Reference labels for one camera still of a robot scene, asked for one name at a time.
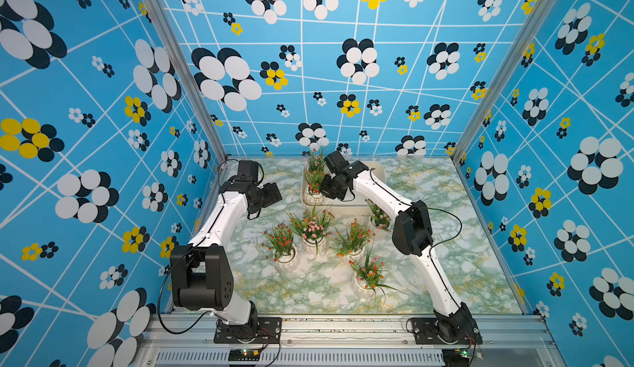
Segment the potted plant red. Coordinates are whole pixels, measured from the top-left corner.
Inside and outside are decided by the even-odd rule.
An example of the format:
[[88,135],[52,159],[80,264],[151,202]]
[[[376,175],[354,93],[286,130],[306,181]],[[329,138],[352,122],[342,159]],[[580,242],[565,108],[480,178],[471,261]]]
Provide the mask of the potted plant red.
[[324,195],[321,193],[321,184],[325,176],[325,170],[306,169],[304,172],[305,190],[303,192],[304,202],[307,205],[321,205],[324,202]]
[[274,266],[282,273],[292,273],[299,263],[299,258],[290,227],[285,223],[275,224],[272,229],[264,232],[264,236],[267,241],[265,246],[272,254]]

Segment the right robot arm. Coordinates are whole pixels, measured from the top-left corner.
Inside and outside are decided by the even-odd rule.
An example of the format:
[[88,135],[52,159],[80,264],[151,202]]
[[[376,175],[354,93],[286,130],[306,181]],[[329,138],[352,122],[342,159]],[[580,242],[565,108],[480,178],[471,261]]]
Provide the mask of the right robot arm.
[[330,153],[324,162],[330,173],[322,180],[322,195],[340,201],[347,194],[361,195],[390,217],[393,245],[401,254],[411,258],[429,291],[440,339],[447,344],[463,339],[475,345],[482,344],[480,329],[469,307],[451,286],[436,255],[427,204],[398,194],[376,178],[366,164],[349,162],[340,152]]

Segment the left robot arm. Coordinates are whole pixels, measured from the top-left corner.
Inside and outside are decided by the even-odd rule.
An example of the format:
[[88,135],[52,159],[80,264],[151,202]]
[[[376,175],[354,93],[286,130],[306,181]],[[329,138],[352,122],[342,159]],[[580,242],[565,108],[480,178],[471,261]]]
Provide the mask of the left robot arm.
[[234,290],[226,244],[241,218],[256,219],[263,208],[282,200],[277,185],[263,180],[264,169],[258,162],[239,161],[237,173],[220,186],[208,219],[186,246],[173,249],[169,263],[173,304],[216,316],[221,327],[241,342],[265,331],[259,328],[254,303]]

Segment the white plastic storage box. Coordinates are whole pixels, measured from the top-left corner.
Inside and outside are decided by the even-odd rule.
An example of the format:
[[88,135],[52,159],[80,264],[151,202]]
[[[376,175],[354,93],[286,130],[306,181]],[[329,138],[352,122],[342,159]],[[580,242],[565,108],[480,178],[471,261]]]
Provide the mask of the white plastic storage box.
[[309,192],[309,182],[306,171],[308,165],[305,164],[302,172],[302,186],[301,186],[301,201],[305,208],[312,210],[315,208],[317,211],[327,209],[335,216],[351,214],[351,215],[368,215],[371,210],[366,202],[366,197],[358,193],[356,190],[346,192],[344,201],[332,200],[325,198],[323,195],[312,195]]

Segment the potted plant pink centre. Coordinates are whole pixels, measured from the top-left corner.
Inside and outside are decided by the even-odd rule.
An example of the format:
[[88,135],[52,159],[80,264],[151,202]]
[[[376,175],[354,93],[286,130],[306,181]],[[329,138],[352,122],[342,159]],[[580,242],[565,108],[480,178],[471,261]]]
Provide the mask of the potted plant pink centre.
[[330,227],[335,220],[333,213],[329,208],[318,210],[313,207],[302,214],[289,213],[288,217],[292,233],[300,238],[311,256],[317,257],[330,238]]

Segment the potted plant orange centre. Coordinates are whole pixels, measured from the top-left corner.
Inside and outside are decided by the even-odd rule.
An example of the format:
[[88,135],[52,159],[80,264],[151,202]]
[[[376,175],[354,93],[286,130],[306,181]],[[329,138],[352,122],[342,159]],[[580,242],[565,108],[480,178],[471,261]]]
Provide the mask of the potted plant orange centre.
[[374,240],[374,233],[366,223],[356,218],[342,232],[334,235],[334,250],[339,257],[355,258]]

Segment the potted plant front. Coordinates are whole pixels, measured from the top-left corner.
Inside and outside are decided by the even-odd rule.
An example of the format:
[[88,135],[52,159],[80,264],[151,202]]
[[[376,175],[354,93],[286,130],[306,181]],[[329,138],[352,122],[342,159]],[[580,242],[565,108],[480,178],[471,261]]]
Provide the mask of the potted plant front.
[[365,251],[356,260],[349,259],[348,264],[353,272],[353,290],[362,299],[385,299],[387,290],[399,292],[399,289],[386,283],[386,264],[372,249]]

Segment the left controller board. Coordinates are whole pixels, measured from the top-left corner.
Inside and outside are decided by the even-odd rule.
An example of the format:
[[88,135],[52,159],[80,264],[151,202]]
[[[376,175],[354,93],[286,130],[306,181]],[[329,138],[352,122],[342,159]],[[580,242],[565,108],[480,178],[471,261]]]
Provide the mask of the left controller board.
[[229,351],[229,363],[244,362],[255,363],[260,361],[261,351],[259,349],[231,349]]

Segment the controller board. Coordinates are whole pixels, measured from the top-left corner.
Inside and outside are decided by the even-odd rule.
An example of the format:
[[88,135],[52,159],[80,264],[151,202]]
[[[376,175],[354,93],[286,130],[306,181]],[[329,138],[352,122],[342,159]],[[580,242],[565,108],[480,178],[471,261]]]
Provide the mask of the controller board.
[[470,358],[462,350],[443,350],[443,361],[446,367],[469,367]]
[[244,362],[255,363],[260,361],[261,351],[259,349],[231,349],[229,351],[229,363]]

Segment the right controller board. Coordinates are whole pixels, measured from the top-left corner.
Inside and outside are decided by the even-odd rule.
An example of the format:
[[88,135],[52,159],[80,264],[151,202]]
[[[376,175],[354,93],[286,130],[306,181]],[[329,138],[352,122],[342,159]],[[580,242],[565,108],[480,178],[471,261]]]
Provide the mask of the right controller board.
[[462,350],[443,350],[443,361],[446,367],[469,367],[470,358]]

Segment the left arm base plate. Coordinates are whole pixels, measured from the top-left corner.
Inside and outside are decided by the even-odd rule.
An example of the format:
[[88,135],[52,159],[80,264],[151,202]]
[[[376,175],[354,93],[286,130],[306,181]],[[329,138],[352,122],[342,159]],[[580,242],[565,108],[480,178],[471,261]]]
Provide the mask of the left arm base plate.
[[245,325],[216,324],[214,343],[229,345],[265,345],[279,343],[282,333],[280,317],[258,317]]

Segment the aluminium front rail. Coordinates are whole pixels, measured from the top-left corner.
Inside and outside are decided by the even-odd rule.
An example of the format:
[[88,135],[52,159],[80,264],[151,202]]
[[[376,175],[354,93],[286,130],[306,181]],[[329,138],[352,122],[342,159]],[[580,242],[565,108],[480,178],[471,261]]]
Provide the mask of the aluminium front rail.
[[[462,350],[470,366],[563,366],[545,321],[528,315],[478,315],[481,345],[417,345],[410,315],[284,315],[279,343],[216,344],[208,317],[183,335],[152,322],[135,366],[445,366],[443,350]],[[231,349],[259,349],[260,361],[229,363]]]

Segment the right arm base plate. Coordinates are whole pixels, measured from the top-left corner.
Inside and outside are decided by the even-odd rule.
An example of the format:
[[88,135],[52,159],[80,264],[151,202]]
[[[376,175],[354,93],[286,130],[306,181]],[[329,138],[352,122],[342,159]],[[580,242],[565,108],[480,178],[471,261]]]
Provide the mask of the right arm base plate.
[[481,345],[480,329],[474,321],[454,322],[435,317],[411,317],[405,324],[407,332],[414,336],[417,345]]

